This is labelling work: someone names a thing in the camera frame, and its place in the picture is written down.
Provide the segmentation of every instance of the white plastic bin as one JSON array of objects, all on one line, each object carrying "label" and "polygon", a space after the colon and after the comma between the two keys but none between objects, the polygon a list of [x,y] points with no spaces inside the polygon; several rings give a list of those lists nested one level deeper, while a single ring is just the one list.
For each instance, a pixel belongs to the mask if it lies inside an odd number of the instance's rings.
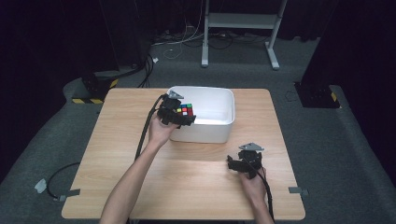
[{"label": "white plastic bin", "polygon": [[223,88],[175,86],[168,90],[184,96],[181,103],[192,104],[195,122],[173,131],[170,139],[179,142],[225,143],[235,120],[233,92]]}]

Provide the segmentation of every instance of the table surface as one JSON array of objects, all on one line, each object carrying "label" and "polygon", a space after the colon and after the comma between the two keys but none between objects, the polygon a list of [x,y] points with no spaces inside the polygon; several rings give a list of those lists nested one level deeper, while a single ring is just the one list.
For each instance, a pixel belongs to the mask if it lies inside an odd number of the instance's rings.
[{"label": "table surface", "polygon": [[[71,187],[80,189],[80,194],[66,199],[64,218],[101,216],[109,193],[134,161],[149,110],[166,91],[113,89],[108,93]],[[275,218],[304,218],[301,196],[289,193],[289,187],[297,184],[270,92],[231,91],[235,121],[228,142],[168,141],[148,171],[130,218],[253,219],[239,177],[226,161],[227,155],[236,160],[238,147],[251,142],[265,148],[262,164],[273,194]]]}]

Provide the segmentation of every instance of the colorful cube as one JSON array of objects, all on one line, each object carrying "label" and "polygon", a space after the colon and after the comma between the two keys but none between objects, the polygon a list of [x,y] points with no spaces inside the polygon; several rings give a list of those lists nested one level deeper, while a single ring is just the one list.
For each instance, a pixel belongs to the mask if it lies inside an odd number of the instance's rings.
[{"label": "colorful cube", "polygon": [[177,113],[182,116],[193,116],[192,104],[180,105],[177,109]]}]

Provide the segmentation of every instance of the tripod base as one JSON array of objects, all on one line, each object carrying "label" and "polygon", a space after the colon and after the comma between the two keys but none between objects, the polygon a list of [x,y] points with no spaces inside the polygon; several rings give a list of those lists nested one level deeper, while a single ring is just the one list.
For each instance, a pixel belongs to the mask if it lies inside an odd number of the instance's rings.
[{"label": "tripod base", "polygon": [[309,108],[340,108],[334,92],[329,87],[320,90],[313,90],[310,87],[302,85],[300,82],[294,83],[294,87],[300,97],[303,107]]}]

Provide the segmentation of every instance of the white metal frame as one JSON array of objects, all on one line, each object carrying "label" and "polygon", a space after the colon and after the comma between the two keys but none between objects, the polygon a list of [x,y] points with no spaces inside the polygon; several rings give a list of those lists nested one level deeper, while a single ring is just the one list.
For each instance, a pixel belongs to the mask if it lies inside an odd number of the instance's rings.
[{"label": "white metal frame", "polygon": [[204,43],[202,46],[202,67],[209,66],[209,46],[208,32],[209,27],[229,27],[229,28],[248,28],[248,29],[271,29],[273,30],[270,41],[265,42],[265,48],[274,70],[279,69],[279,63],[274,52],[274,44],[276,35],[282,22],[283,12],[285,11],[288,0],[281,0],[280,9],[275,15],[259,15],[259,14],[231,14],[231,13],[210,13],[209,0],[205,5],[205,29]]}]

